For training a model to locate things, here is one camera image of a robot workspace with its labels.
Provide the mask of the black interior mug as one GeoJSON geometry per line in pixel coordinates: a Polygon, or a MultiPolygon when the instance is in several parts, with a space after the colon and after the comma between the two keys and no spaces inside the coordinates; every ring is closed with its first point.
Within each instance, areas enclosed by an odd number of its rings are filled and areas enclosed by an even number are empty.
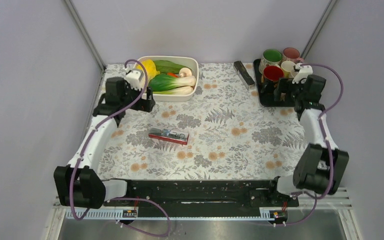
{"type": "Polygon", "coordinates": [[[283,70],[275,65],[267,66],[262,73],[262,94],[273,94],[280,79],[284,78],[283,70]]]}

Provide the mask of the small brown mug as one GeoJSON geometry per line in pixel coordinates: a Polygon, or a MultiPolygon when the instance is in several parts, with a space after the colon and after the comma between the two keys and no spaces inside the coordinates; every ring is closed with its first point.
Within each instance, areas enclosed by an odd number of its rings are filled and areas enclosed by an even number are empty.
{"type": "Polygon", "coordinates": [[[275,100],[278,102],[284,102],[286,99],[286,93],[284,92],[279,92],[276,94],[275,100]]]}

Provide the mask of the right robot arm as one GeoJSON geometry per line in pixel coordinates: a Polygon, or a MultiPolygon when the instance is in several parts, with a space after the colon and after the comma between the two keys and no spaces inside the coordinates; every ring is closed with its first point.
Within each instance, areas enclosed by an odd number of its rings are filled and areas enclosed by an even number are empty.
{"type": "Polygon", "coordinates": [[[349,154],[340,150],[333,141],[326,121],[327,110],[319,101],[326,85],[326,79],[310,74],[294,83],[282,78],[274,90],[275,100],[281,96],[294,103],[294,111],[304,128],[308,142],[292,175],[276,179],[275,187],[267,191],[267,201],[273,206],[281,205],[287,195],[299,191],[312,191],[322,199],[336,193],[349,154]]]}

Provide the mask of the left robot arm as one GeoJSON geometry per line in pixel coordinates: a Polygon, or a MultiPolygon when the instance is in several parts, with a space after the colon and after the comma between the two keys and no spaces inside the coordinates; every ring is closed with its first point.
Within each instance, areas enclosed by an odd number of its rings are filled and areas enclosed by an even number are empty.
{"type": "Polygon", "coordinates": [[[151,112],[155,106],[153,91],[145,76],[111,77],[92,112],[88,132],[80,147],[65,166],[54,170],[53,178],[61,205],[99,209],[105,201],[116,198],[128,206],[135,192],[126,180],[101,180],[96,171],[111,135],[126,110],[151,112]]]}

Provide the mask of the pink ghost pattern mug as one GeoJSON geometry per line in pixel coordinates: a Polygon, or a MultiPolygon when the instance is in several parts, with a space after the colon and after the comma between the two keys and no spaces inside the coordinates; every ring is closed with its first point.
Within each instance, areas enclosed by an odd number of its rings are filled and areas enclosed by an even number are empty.
{"type": "Polygon", "coordinates": [[[303,63],[304,59],[301,57],[301,53],[294,47],[286,47],[282,51],[282,60],[296,63],[303,63]]]}

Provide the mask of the yellow mug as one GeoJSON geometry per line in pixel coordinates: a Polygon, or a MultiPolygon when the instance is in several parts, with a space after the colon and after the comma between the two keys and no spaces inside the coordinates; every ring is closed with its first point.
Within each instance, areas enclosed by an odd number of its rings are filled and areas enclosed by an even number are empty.
{"type": "Polygon", "coordinates": [[[285,60],[281,63],[280,68],[283,71],[283,76],[285,78],[288,78],[290,74],[295,71],[294,69],[295,65],[296,64],[290,60],[285,60]]]}

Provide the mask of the cream christmas mug green inside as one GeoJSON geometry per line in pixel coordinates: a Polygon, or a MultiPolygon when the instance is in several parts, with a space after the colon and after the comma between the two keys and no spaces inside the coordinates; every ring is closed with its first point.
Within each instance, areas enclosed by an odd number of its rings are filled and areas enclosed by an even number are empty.
{"type": "Polygon", "coordinates": [[[279,50],[276,49],[266,49],[260,59],[260,64],[258,67],[259,72],[262,74],[264,69],[269,66],[274,66],[280,63],[283,59],[283,55],[279,50]]]}

